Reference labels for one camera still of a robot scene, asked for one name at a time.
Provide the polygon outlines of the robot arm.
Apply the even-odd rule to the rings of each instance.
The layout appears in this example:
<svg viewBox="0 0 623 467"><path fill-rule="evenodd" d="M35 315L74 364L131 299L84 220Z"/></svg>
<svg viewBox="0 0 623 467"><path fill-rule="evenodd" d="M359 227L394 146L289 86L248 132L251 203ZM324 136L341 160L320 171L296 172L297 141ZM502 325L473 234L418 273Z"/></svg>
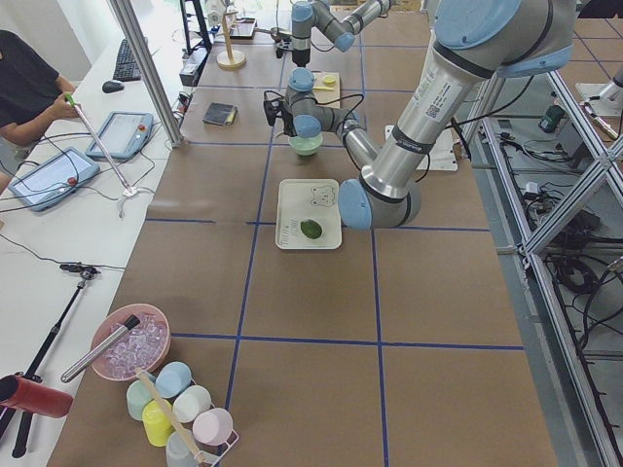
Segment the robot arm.
<svg viewBox="0 0 623 467"><path fill-rule="evenodd" d="M297 1L291 10L290 52L297 67L311 61L312 30L317 29L340 52L354 44L355 36L376 18L384 18L394 1L365 1L344 19L338 19L327 1Z"/></svg>
<svg viewBox="0 0 623 467"><path fill-rule="evenodd" d="M377 145L353 111L317 102L307 65L313 29L345 52L390 6L367 1L338 19L324 1L297 2L291 12L296 67L285 95L264 102L270 125L282 119L286 135L303 138L333 132L360 163L358 177L343 182L338 193L342 221L352 229L399 227L416 217L421 197L414 173L477 83L556 70L571 56L572 1L442 1L420 83L391 135Z"/></svg>

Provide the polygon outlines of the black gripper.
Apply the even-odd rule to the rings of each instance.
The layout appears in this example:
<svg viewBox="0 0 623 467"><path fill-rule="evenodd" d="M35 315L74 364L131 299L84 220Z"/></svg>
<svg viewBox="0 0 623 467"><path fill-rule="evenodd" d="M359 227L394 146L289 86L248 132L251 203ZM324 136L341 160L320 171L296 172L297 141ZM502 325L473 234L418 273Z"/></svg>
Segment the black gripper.
<svg viewBox="0 0 623 467"><path fill-rule="evenodd" d="M294 118L286 105L284 95L276 91L264 91L263 110L269 126L274 127L276 121L281 119L283 122L283 133L289 137L297 135L294 127Z"/></svg>
<svg viewBox="0 0 623 467"><path fill-rule="evenodd" d="M293 63L297 67L306 67L311 61L311 42L279 42L275 45L275 55L277 58L284 58L286 53L290 53Z"/></svg>

